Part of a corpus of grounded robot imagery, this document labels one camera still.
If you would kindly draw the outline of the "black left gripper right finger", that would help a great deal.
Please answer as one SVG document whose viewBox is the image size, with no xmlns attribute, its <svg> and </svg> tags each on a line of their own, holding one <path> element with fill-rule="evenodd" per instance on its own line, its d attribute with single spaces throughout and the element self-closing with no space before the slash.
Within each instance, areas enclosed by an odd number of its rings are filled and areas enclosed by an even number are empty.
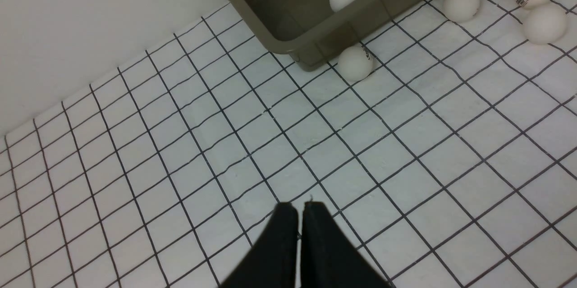
<svg viewBox="0 0 577 288">
<path fill-rule="evenodd" d="M 303 288 L 390 288 L 340 230 L 325 204 L 305 203 L 300 280 Z"/>
</svg>

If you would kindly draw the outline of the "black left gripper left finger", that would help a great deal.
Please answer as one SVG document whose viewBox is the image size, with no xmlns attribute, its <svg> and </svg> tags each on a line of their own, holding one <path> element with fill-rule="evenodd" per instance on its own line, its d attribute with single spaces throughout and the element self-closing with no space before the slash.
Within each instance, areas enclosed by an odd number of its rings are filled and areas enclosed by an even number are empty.
<svg viewBox="0 0 577 288">
<path fill-rule="evenodd" d="M 223 288 L 293 288 L 296 278 L 298 212 L 288 202 L 273 210 L 247 255 L 221 284 Z"/>
</svg>

